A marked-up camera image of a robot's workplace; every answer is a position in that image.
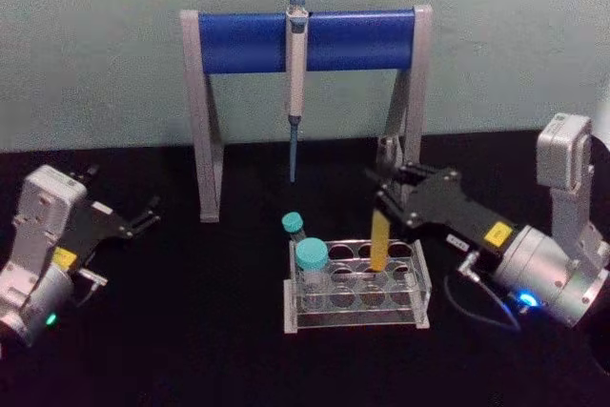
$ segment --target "black cable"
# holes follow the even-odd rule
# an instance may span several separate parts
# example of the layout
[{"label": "black cable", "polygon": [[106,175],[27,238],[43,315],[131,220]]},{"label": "black cable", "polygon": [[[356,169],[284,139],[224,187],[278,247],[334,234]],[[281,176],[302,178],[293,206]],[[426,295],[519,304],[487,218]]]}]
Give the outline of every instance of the black cable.
[{"label": "black cable", "polygon": [[508,308],[508,306],[502,301],[502,299],[500,299],[498,297],[498,295],[496,295],[496,293],[494,293],[486,284],[484,284],[482,281],[479,282],[475,282],[485,293],[487,293],[487,295],[489,295],[492,299],[494,299],[494,302],[496,302],[499,307],[502,309],[502,311],[506,314],[506,316],[508,317],[508,319],[511,321],[511,324],[509,325],[508,323],[503,323],[501,321],[497,321],[495,319],[492,318],[488,318],[487,316],[483,316],[483,315],[477,315],[473,312],[470,312],[466,309],[464,309],[461,305],[458,304],[458,302],[454,299],[453,295],[451,294],[451,290],[449,289],[449,276],[446,275],[443,285],[444,285],[444,289],[445,289],[445,295],[447,296],[447,299],[449,300],[449,302],[451,303],[451,305],[454,306],[454,308],[460,312],[463,315],[468,316],[469,318],[475,319],[477,321],[486,323],[486,324],[491,324],[492,326],[497,326],[499,328],[505,329],[507,331],[513,331],[513,332],[519,332],[521,330],[521,326],[519,325],[519,322],[517,321],[517,319],[515,318],[515,316],[513,315],[513,312],[511,312],[511,310]]}]

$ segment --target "robotic arm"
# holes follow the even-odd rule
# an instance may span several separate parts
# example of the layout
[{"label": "robotic arm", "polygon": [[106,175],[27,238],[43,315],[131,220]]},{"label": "robotic arm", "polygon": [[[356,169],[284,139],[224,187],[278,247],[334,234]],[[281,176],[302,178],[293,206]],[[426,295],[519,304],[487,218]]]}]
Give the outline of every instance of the robotic arm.
[{"label": "robotic arm", "polygon": [[591,122],[583,116],[559,113],[539,136],[538,182],[551,188],[553,237],[471,200],[453,169],[409,163],[376,175],[376,207],[408,240],[430,234],[463,252],[464,275],[478,281],[473,269],[487,272],[524,305],[573,327],[596,301],[607,300],[600,292],[610,283],[610,247],[589,221],[590,149]]},{"label": "robotic arm", "polygon": [[85,185],[95,172],[66,175],[42,166],[26,177],[12,252],[0,272],[0,341],[12,337],[31,346],[72,296],[74,277],[91,282],[81,303],[106,285],[106,278],[86,268],[102,240],[131,239],[160,219],[153,211],[156,199],[133,221],[88,200]]}]

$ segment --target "teal cap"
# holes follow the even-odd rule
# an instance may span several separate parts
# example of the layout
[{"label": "teal cap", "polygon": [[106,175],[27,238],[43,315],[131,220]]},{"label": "teal cap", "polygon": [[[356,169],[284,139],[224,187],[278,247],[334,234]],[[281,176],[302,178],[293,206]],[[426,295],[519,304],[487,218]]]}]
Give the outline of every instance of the teal cap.
[{"label": "teal cap", "polygon": [[282,218],[282,225],[287,233],[294,234],[298,233],[303,229],[303,218],[298,212],[290,212],[285,214]]},{"label": "teal cap", "polygon": [[319,238],[304,238],[296,244],[296,264],[304,271],[317,271],[328,262],[328,247]]}]

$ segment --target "test tube rack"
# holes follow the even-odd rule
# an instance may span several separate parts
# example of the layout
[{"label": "test tube rack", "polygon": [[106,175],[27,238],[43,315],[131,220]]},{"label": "test tube rack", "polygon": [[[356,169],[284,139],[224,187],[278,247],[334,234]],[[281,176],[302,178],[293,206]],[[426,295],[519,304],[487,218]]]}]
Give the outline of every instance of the test tube rack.
[{"label": "test tube rack", "polygon": [[306,290],[290,242],[290,278],[284,280],[284,333],[299,329],[380,324],[430,327],[427,310],[432,290],[419,241],[390,240],[383,272],[371,269],[371,240],[325,242],[330,261],[315,293]]}]

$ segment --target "blue bar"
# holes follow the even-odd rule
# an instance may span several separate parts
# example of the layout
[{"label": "blue bar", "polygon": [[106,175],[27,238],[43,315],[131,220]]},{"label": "blue bar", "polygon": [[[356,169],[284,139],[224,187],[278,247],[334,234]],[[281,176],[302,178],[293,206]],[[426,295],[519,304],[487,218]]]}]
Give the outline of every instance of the blue bar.
[{"label": "blue bar", "polygon": [[[413,10],[323,11],[309,21],[308,71],[409,69]],[[205,73],[285,71],[284,13],[199,14]]]}]

